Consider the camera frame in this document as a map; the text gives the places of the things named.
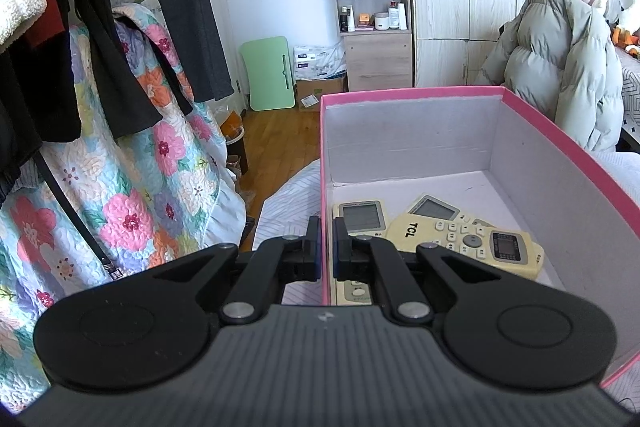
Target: green folding table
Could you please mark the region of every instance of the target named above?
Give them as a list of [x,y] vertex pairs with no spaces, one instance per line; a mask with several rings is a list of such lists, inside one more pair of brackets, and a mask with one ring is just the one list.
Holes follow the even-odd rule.
[[245,42],[240,46],[240,54],[249,76],[249,100],[254,111],[296,105],[286,38],[271,37]]

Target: cardboard box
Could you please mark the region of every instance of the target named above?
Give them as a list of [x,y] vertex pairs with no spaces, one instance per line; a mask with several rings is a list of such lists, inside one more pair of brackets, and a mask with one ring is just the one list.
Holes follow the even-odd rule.
[[323,299],[335,301],[334,204],[380,200],[389,221],[420,195],[497,227],[525,230],[546,254],[538,281],[613,320],[607,381],[640,351],[640,208],[591,155],[503,87],[334,94],[321,103]]
[[344,91],[344,79],[332,78],[331,80],[297,80],[296,103],[300,111],[320,111],[320,99],[326,94],[334,94]]

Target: metal screw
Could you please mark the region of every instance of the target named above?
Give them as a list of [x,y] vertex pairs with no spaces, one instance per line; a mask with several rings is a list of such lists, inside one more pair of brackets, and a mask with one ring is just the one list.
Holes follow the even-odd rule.
[[398,313],[408,319],[421,319],[429,315],[430,312],[431,308],[422,302],[410,301],[398,306]]
[[250,317],[255,308],[248,302],[229,302],[222,307],[222,312],[232,319],[245,319]]

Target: floral quilt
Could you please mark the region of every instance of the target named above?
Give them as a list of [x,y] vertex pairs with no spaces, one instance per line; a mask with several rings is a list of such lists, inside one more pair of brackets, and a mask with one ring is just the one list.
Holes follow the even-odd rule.
[[[87,29],[72,28],[82,136],[72,143],[47,143],[42,155],[104,252],[130,275],[216,241],[238,243],[244,204],[224,168],[225,139],[207,106],[193,103],[167,31],[142,6],[129,4],[116,11],[139,28],[116,22],[129,66],[162,120],[143,132],[113,139],[95,86]],[[193,103],[188,116],[178,107],[150,40],[167,57]],[[220,225],[225,221],[232,225]],[[4,406],[19,412],[49,385],[32,341],[40,314],[67,295],[109,281],[45,184],[9,195],[0,209]]]

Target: remote control button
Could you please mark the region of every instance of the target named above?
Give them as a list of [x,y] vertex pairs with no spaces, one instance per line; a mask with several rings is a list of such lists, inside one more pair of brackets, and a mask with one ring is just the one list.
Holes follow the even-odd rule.
[[465,235],[465,237],[462,238],[462,242],[469,248],[482,247],[482,239],[472,233],[470,233],[469,235]]

